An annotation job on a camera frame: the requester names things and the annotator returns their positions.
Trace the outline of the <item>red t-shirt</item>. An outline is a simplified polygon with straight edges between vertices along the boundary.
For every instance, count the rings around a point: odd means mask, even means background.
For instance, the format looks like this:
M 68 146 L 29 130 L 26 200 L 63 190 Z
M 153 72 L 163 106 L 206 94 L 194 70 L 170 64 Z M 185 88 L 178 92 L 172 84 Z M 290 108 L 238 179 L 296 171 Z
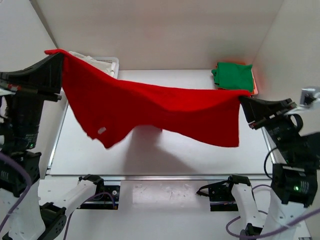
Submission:
M 187 89 L 116 79 L 63 49 L 62 88 L 77 122 L 109 149 L 135 127 L 154 126 L 218 147 L 239 145 L 246 90 Z

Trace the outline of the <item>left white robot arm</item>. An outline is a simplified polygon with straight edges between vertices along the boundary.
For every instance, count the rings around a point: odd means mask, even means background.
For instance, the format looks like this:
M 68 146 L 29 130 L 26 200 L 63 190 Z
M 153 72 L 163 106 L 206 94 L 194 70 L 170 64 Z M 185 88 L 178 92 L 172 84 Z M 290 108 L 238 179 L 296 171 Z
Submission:
M 104 195 L 104 181 L 88 174 L 61 199 L 39 204 L 40 152 L 33 152 L 45 101 L 61 99 L 64 55 L 52 54 L 18 71 L 0 74 L 0 199 L 5 240 L 53 240 L 83 203 Z

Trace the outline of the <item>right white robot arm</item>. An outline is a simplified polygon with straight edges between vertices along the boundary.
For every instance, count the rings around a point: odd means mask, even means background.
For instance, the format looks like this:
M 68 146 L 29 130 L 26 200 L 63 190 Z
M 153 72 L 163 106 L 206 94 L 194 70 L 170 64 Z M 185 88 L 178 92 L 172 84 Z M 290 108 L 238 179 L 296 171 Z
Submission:
M 317 172 L 320 168 L 320 134 L 300 135 L 303 120 L 291 99 L 261 100 L 239 98 L 245 118 L 252 129 L 264 128 L 273 141 L 274 150 L 283 157 L 275 160 L 271 180 L 270 202 L 265 219 L 261 219 L 253 187 L 247 177 L 231 175 L 224 195 L 235 200 L 242 229 L 240 240 L 291 240 L 298 224 L 310 216 L 318 190 Z

